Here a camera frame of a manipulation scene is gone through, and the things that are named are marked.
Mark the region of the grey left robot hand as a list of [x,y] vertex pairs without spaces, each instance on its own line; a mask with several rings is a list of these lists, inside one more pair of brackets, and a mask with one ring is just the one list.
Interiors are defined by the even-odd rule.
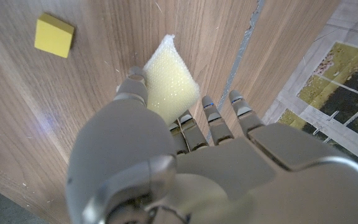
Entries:
[[168,126],[146,107],[132,67],[113,101],[80,130],[67,171],[73,223],[358,223],[358,163],[303,131],[264,125],[230,99],[235,138],[209,98],[209,146],[194,119]]

